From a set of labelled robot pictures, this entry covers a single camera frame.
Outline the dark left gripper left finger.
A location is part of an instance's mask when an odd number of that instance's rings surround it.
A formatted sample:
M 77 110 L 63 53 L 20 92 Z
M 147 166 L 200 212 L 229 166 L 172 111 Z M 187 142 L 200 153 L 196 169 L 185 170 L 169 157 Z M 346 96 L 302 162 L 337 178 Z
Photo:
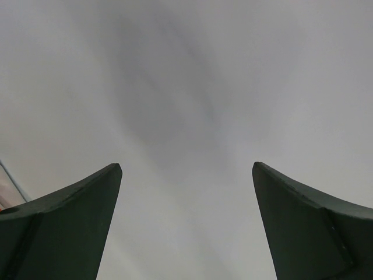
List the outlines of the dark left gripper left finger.
M 96 279 L 121 179 L 112 163 L 1 211 L 1 279 Z

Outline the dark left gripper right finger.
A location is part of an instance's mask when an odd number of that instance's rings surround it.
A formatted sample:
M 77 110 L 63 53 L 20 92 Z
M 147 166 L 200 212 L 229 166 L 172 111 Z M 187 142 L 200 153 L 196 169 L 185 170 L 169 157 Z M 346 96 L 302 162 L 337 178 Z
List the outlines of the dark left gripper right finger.
M 255 162 L 256 199 L 277 279 L 372 279 L 372 209 Z

